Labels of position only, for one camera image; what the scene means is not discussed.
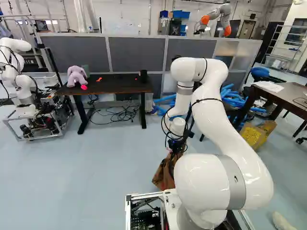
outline purple plush toy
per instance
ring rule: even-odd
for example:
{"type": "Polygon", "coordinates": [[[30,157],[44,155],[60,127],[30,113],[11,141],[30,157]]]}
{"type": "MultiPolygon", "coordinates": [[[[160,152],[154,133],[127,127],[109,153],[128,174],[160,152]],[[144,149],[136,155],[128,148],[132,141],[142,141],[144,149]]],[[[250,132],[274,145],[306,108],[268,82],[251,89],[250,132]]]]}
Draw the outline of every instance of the purple plush toy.
{"type": "Polygon", "coordinates": [[[87,85],[86,73],[84,69],[79,66],[70,66],[67,71],[68,81],[67,87],[71,88],[75,86],[76,82],[79,82],[81,85],[87,85]]]}

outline black desk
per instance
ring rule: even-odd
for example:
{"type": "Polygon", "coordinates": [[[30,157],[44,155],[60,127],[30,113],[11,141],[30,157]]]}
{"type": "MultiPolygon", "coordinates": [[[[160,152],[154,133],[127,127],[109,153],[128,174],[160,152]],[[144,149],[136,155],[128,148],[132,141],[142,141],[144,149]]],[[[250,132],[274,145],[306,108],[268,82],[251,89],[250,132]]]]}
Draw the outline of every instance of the black desk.
{"type": "Polygon", "coordinates": [[[307,87],[295,82],[278,83],[278,85],[283,86],[284,89],[279,92],[272,92],[257,85],[251,85],[248,100],[246,101],[244,107],[240,109],[240,112],[234,123],[234,127],[238,128],[238,126],[244,120],[244,117],[247,112],[253,106],[255,100],[260,97],[264,97],[268,99],[268,101],[277,104],[277,107],[269,117],[270,120],[275,120],[283,109],[286,109],[291,113],[304,119],[303,124],[293,134],[293,137],[295,138],[298,133],[302,131],[303,128],[307,125],[307,108],[306,106],[302,106],[298,103],[295,103],[294,99],[299,97],[305,98],[306,96],[304,93],[307,92],[307,87]]]}
{"type": "Polygon", "coordinates": [[[148,80],[147,83],[141,83],[135,80],[138,74],[92,74],[87,80],[87,90],[82,90],[80,86],[68,88],[66,84],[61,87],[56,95],[72,95],[82,120],[78,134],[82,134],[91,118],[94,108],[87,113],[84,110],[81,101],[81,95],[105,94],[105,93],[140,93],[141,105],[140,116],[142,128],[146,128],[145,119],[145,93],[152,92],[152,85],[148,80]]]}

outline wheel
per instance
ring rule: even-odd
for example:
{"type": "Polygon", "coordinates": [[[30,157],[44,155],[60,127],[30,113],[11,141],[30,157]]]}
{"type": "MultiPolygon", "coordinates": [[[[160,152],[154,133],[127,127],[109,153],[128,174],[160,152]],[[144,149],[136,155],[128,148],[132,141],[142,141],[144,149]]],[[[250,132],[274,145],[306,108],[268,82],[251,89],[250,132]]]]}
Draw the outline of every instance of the wheel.
{"type": "Polygon", "coordinates": [[[302,138],[298,138],[295,142],[300,145],[304,142],[304,140],[302,138]]]}

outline cubicle divider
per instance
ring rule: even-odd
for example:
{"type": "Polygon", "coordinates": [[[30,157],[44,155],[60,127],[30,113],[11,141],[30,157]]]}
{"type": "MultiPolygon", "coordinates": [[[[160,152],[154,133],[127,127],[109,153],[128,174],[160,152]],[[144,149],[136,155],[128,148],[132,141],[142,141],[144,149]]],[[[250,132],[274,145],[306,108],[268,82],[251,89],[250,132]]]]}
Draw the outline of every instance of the cubicle divider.
{"type": "Polygon", "coordinates": [[[49,47],[60,72],[72,65],[89,65],[95,74],[137,73],[148,70],[154,97],[176,91],[169,74],[176,55],[222,60],[229,68],[224,84],[240,89],[262,41],[232,38],[187,38],[179,36],[129,36],[82,33],[38,34],[49,47]]]}

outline cardboard box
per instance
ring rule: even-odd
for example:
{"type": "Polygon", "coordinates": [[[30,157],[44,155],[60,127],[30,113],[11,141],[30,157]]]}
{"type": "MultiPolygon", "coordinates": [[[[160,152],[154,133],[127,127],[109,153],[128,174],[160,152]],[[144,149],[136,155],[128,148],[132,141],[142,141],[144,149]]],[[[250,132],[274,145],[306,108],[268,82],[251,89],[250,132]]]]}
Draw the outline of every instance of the cardboard box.
{"type": "Polygon", "coordinates": [[[257,150],[267,141],[268,136],[276,126],[275,121],[265,121],[257,126],[246,122],[240,131],[240,135],[254,150],[257,150]]]}

